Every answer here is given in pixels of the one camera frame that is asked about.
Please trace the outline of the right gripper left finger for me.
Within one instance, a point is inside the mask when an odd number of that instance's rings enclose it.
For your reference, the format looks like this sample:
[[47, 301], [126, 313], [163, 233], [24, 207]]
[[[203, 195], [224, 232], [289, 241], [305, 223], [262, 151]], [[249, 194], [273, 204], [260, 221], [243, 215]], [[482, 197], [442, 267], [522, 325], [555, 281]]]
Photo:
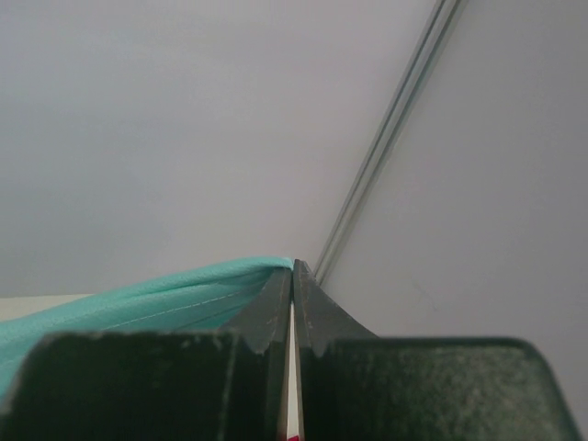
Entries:
[[60, 333], [1, 406], [4, 440], [283, 440], [292, 273], [217, 331]]

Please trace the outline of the teal t-shirt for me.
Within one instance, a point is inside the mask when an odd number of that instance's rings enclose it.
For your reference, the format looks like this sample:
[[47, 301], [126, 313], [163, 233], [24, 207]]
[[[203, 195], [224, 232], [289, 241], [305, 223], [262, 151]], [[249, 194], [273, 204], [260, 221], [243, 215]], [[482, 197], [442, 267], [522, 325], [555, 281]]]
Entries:
[[286, 257], [247, 257], [143, 281], [1, 322], [1, 395], [26, 355], [58, 332], [217, 329], [261, 293]]

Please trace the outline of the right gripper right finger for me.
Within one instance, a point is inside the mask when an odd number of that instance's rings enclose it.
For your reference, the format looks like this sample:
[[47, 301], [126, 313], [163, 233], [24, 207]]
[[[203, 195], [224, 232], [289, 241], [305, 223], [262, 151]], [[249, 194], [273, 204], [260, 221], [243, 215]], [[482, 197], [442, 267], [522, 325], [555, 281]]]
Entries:
[[380, 337], [296, 261], [303, 440], [578, 440], [546, 359], [502, 337]]

